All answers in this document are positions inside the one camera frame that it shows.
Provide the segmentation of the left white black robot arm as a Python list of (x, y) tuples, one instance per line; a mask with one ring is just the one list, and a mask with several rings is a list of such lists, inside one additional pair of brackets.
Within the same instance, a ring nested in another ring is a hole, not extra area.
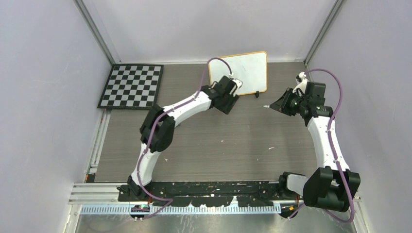
[(201, 86), (193, 95), (169, 106), (155, 104), (145, 117), (139, 129), (141, 134), (140, 154), (127, 184), (118, 187), (121, 194), (131, 195), (138, 201), (148, 196), (148, 185), (153, 180), (153, 171), (159, 156), (172, 143), (174, 130), (183, 121), (212, 108), (229, 114), (239, 99), (238, 91), (243, 83), (229, 76), (222, 76), (211, 85)]

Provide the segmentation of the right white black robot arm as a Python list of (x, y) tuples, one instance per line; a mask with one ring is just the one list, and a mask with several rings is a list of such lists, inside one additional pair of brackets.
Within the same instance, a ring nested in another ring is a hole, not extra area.
[(279, 177), (278, 195), (283, 199), (301, 196), (309, 207), (345, 212), (361, 183), (360, 175), (352, 172), (336, 142), (333, 109), (325, 105), (324, 83), (302, 82), (288, 88), (270, 109), (287, 116), (300, 115), (313, 140), (317, 169), (305, 175), (284, 172)]

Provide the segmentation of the yellow framed whiteboard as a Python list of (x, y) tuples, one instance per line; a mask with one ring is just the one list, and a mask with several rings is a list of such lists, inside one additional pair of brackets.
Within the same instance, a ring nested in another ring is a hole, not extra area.
[(224, 56), (233, 78), (242, 81), (238, 95), (263, 93), (268, 89), (268, 64), (265, 51)]

